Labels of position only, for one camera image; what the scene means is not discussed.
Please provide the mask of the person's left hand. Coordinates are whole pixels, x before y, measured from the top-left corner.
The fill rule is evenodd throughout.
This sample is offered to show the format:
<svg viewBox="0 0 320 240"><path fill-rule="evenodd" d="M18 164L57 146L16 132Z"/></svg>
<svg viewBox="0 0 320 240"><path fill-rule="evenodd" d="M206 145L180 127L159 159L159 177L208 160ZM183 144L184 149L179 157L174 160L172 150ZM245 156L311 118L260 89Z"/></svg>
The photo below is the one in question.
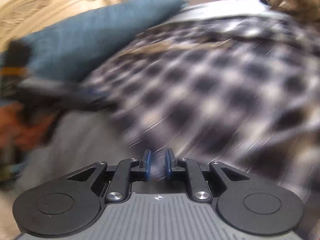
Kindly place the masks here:
<svg viewBox="0 0 320 240"><path fill-rule="evenodd" d="M13 142L22 151L48 143L54 132L59 112L46 113L29 125L20 119L23 105L11 103L1 107L1 151Z"/></svg>

